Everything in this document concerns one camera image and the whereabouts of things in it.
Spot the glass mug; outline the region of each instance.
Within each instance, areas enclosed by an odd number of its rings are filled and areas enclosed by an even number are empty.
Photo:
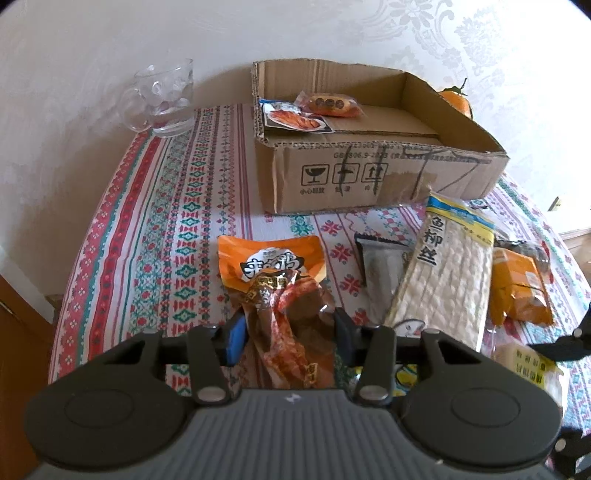
[[[134,132],[154,130],[157,137],[175,137],[194,124],[193,61],[150,65],[134,76],[121,94],[119,116]]]

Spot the open cardboard box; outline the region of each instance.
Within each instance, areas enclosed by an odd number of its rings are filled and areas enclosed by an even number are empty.
[[[476,122],[411,73],[327,60],[254,63],[256,161],[273,213],[419,202],[430,191],[471,200],[489,193],[508,157]],[[354,97],[364,116],[326,117],[335,130],[264,127],[259,99],[301,91]]]

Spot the black clamp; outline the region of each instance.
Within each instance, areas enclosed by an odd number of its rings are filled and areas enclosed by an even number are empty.
[[[591,453],[591,434],[583,437],[582,430],[564,427],[560,430],[550,458],[554,463],[554,469],[567,479],[587,480],[591,476],[591,466],[579,473],[576,473],[576,468],[579,458],[589,453]]]
[[[554,343],[528,345],[554,362],[576,362],[591,355],[591,304],[571,335],[559,337]]]

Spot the glass handle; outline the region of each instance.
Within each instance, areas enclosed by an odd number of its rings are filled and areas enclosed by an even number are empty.
[[[121,121],[134,132],[145,132],[152,127],[148,115],[148,102],[136,85],[123,91],[119,98],[118,111]]]

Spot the food packet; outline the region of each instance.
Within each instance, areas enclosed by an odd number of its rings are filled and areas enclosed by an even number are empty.
[[[246,314],[251,341],[275,388],[334,385],[334,301],[317,236],[254,242],[218,238],[222,283]]]
[[[361,107],[353,97],[338,93],[300,92],[294,104],[304,112],[324,116],[356,117],[363,115]]]
[[[266,127],[312,134],[334,133],[321,115],[305,113],[293,103],[261,99],[261,108]]]
[[[564,416],[568,405],[570,372],[512,337],[495,345],[491,358],[527,381],[537,385],[554,399]]]
[[[420,319],[478,351],[491,286],[493,225],[431,194],[404,279],[384,321]]]
[[[532,258],[494,249],[489,316],[497,326],[507,317],[540,326],[554,323],[544,282]]]
[[[392,298],[404,278],[412,249],[395,240],[355,234],[362,263],[363,282],[369,296],[369,318],[384,322]]]
[[[550,252],[545,242],[542,245],[536,245],[525,240],[510,241],[498,238],[495,240],[495,247],[506,248],[512,252],[530,257],[534,260],[539,273],[550,273]]]

